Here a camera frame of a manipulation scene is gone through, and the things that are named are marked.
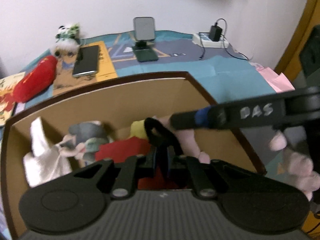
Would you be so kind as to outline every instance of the white wall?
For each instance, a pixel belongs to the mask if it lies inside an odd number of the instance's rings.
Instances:
[[[0,0],[0,57],[8,74],[20,71],[54,42],[60,25],[79,22],[85,37],[133,29],[153,16],[157,30],[207,31],[228,21],[228,40],[253,60],[275,67],[306,0]]]

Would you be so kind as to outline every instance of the white plush toy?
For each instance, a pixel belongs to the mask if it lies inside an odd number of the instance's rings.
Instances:
[[[50,49],[51,54],[57,58],[76,55],[80,47],[79,32],[79,24],[60,26],[56,35],[56,43]]]
[[[301,190],[310,201],[313,191],[320,188],[320,175],[313,171],[312,160],[287,147],[287,139],[280,131],[270,142],[272,151],[283,151],[283,168],[289,173],[285,183]]]

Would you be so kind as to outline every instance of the blue tape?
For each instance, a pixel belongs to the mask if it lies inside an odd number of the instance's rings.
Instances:
[[[208,112],[211,106],[198,110],[195,115],[195,122],[198,127],[209,128]]]

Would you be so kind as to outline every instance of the red object in box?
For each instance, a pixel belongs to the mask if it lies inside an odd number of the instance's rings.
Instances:
[[[95,154],[95,159],[100,161],[105,158],[111,158],[114,163],[122,163],[130,156],[137,154],[147,155],[150,148],[151,145],[147,140],[134,136],[127,140],[101,145],[100,150]]]
[[[55,79],[57,62],[54,56],[44,57],[36,68],[15,86],[12,93],[14,101],[25,103],[49,87]]]

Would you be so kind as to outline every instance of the wooden door frame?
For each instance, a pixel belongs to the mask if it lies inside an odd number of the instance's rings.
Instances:
[[[288,64],[290,63],[293,55],[295,54],[304,34],[309,26],[309,23],[310,23],[310,20],[313,16],[314,11],[315,11],[317,2],[318,2],[318,0],[307,0],[306,6],[304,8],[303,14],[300,19],[300,22],[299,22],[292,38],[291,38],[291,41],[290,41],[287,49],[285,50],[278,65],[275,68],[276,73],[280,74],[286,70]]]

